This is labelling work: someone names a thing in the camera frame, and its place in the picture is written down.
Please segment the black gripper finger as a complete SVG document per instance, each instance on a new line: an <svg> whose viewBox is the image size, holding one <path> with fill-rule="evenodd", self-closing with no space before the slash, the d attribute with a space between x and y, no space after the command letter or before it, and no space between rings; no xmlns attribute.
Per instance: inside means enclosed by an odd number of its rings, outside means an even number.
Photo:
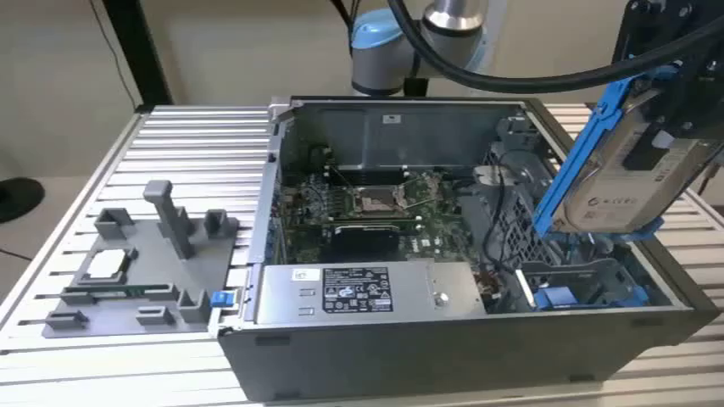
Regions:
<svg viewBox="0 0 724 407"><path fill-rule="evenodd" d="M673 137L665 130L645 130L622 160L626 170L651 170L667 153Z"/></svg>

